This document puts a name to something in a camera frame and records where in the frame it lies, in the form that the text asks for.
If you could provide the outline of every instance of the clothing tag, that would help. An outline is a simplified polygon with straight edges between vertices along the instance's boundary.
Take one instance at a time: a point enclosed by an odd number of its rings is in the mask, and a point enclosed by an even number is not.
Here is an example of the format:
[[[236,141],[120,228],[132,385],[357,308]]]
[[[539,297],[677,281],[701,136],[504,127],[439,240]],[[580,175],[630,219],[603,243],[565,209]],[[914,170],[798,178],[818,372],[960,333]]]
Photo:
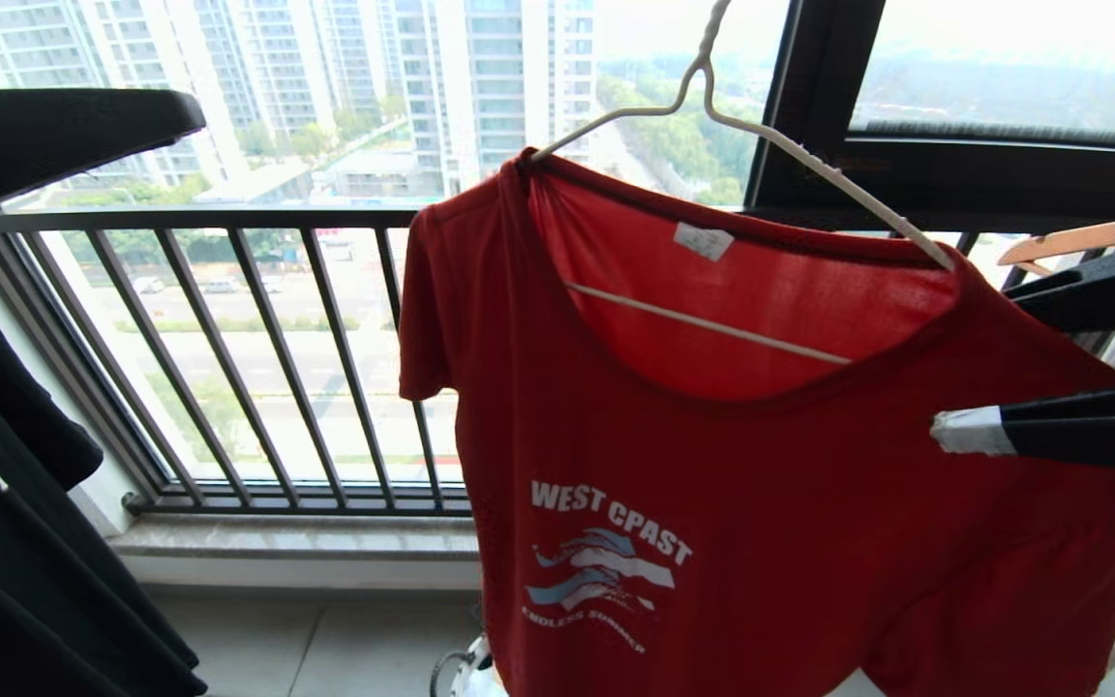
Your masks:
[[[673,231],[673,242],[696,252],[705,260],[720,261],[726,250],[729,250],[734,235],[725,230],[705,230],[692,224],[678,224]]]

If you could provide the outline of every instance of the car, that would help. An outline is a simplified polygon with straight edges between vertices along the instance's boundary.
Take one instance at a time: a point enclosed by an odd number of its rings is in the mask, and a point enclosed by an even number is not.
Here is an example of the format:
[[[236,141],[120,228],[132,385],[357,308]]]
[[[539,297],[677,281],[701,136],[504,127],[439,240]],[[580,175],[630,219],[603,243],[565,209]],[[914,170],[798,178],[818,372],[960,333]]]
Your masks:
[[[166,283],[163,282],[163,279],[155,275],[143,275],[132,282],[132,290],[142,296],[149,296],[152,292],[166,290]]]
[[[204,282],[204,291],[210,294],[214,292],[239,292],[239,281],[234,278],[212,278]]]

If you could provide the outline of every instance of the window sill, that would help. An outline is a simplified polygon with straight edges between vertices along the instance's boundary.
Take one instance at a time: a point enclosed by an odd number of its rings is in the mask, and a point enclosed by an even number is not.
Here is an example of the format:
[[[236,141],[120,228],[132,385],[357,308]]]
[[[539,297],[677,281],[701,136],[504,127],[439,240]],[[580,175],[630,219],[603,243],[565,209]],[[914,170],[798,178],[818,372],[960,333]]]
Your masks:
[[[142,516],[109,541],[142,583],[476,591],[473,521]]]

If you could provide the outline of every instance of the white wire hanger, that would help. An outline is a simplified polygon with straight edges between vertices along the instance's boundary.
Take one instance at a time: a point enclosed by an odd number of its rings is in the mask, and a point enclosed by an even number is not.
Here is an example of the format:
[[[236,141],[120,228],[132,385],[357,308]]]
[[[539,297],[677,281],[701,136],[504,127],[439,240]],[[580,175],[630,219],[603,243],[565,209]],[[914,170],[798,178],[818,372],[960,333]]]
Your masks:
[[[777,145],[780,149],[786,151],[786,153],[793,156],[793,158],[797,159],[797,162],[811,168],[812,172],[817,173],[826,181],[832,182],[832,184],[841,191],[845,191],[846,194],[850,194],[851,199],[861,203],[863,207],[867,209],[867,211],[875,213],[875,215],[879,216],[880,220],[884,221],[885,224],[889,224],[891,229],[901,233],[902,238],[910,239],[910,241],[915,243],[917,246],[923,250],[923,252],[925,252],[929,256],[932,256],[932,260],[937,261],[938,264],[941,264],[948,270],[952,270],[954,268],[954,261],[952,261],[946,251],[943,251],[934,242],[930,241],[930,239],[928,239],[927,235],[920,231],[920,229],[917,229],[914,224],[911,224],[911,221],[908,221],[902,215],[899,215],[898,212],[893,211],[889,206],[885,206],[885,204],[880,202],[880,200],[874,195],[867,194],[867,191],[864,191],[862,186],[859,186],[853,181],[850,181],[844,173],[841,173],[840,168],[828,166],[823,162],[823,159],[809,154],[805,147],[791,141],[786,134],[777,130],[777,128],[739,120],[734,118],[734,116],[720,114],[720,112],[717,112],[715,107],[712,107],[712,89],[715,85],[715,78],[712,76],[712,45],[716,42],[716,36],[721,31],[721,19],[725,18],[725,12],[729,9],[729,6],[730,0],[716,0],[716,3],[712,4],[712,14],[708,18],[708,27],[704,30],[704,40],[700,40],[699,54],[696,55],[691,65],[686,68],[686,74],[682,75],[681,84],[678,87],[678,96],[673,98],[672,105],[631,106],[626,107],[626,109],[610,112],[609,114],[602,115],[601,118],[583,125],[583,128],[578,128],[574,133],[569,134],[569,136],[563,137],[553,145],[549,145],[543,151],[535,151],[535,153],[532,154],[532,162],[539,162],[539,159],[543,159],[544,157],[552,155],[554,151],[559,149],[559,147],[570,145],[570,143],[579,141],[580,137],[584,137],[589,133],[597,130],[597,128],[601,128],[602,125],[623,118],[623,116],[666,116],[669,114],[676,114],[679,107],[682,106],[682,103],[686,101],[686,91],[690,88],[691,78],[695,77],[696,71],[702,70],[705,79],[704,112],[705,114],[708,114],[708,118],[711,118],[718,124],[727,125],[727,127],[738,128],[738,130],[755,134],[756,136],[765,138],[765,141],[772,143],[773,145]],[[696,318],[692,314],[673,312],[672,310],[659,308],[659,306],[656,304],[641,303],[641,301],[633,300],[631,297],[614,296],[612,292],[594,290],[594,288],[580,285],[580,283],[574,282],[566,282],[566,287],[574,291],[584,292],[584,294],[588,296],[601,297],[601,299],[611,301],[611,303],[631,306],[631,308],[642,310],[643,312],[662,314],[662,317],[691,323],[691,326],[704,327],[704,329],[709,331],[717,331],[729,336],[736,336],[738,339],[772,346],[774,349],[783,349],[783,351],[817,358],[818,360],[831,364],[845,365],[850,362],[849,358],[827,354],[825,351],[818,351],[816,348],[806,348],[806,346],[770,339],[768,336],[744,331],[736,329],[735,327],[723,326],[723,323]]]

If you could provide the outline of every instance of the tiled floor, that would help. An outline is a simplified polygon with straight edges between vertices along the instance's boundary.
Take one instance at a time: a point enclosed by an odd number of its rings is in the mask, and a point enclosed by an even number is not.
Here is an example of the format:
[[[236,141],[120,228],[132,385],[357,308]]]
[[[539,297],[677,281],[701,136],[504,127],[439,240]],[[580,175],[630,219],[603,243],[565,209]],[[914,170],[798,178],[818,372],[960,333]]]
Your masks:
[[[201,658],[211,697],[421,697],[434,662],[479,633],[473,598],[155,599]]]

